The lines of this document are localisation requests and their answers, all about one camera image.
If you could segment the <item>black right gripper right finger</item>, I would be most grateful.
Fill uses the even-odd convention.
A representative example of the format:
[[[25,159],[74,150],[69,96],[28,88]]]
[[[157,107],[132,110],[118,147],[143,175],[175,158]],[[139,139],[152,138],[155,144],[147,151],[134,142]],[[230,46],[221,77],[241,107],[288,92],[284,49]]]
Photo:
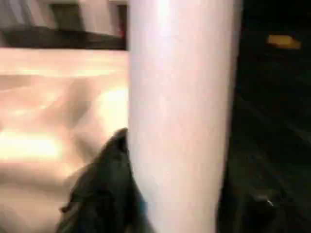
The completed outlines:
[[[231,155],[217,216],[219,233],[300,233],[293,202],[263,165]]]

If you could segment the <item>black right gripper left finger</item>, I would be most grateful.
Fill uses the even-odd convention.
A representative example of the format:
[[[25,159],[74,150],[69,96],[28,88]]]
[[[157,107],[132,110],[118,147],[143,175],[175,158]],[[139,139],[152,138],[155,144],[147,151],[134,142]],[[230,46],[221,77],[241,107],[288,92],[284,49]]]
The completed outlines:
[[[58,233],[153,233],[132,173],[128,129],[116,131],[83,168],[61,208]]]

